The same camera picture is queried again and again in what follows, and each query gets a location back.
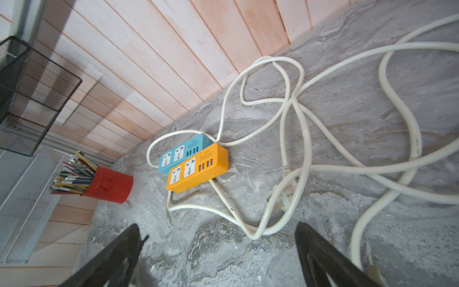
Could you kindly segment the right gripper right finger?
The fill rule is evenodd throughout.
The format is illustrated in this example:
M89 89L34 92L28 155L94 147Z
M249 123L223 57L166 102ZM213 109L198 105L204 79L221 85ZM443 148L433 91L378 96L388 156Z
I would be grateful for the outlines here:
M298 223L295 242L308 287L329 287L330 280L339 287L378 286L310 225Z

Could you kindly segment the teal power strip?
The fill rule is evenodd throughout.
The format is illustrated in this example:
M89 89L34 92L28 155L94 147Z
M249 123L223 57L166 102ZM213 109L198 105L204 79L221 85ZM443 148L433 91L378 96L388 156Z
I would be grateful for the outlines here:
M165 152L160 158L158 169L161 173L167 175L171 169L212 144L214 144L214 141L212 141L208 136L203 134L197 135L181 145Z

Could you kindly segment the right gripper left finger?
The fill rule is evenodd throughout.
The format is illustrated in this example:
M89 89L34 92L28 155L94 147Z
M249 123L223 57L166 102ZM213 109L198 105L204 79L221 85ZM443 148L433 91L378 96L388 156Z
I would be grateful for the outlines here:
M132 224L62 287L127 287L149 236L141 238L139 226Z

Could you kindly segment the orange power strip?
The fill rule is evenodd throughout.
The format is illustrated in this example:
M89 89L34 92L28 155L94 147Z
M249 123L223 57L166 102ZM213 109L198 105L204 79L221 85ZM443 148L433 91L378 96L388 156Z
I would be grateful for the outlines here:
M166 188L181 193L226 173L228 168L228 151L214 143L174 167L169 172Z

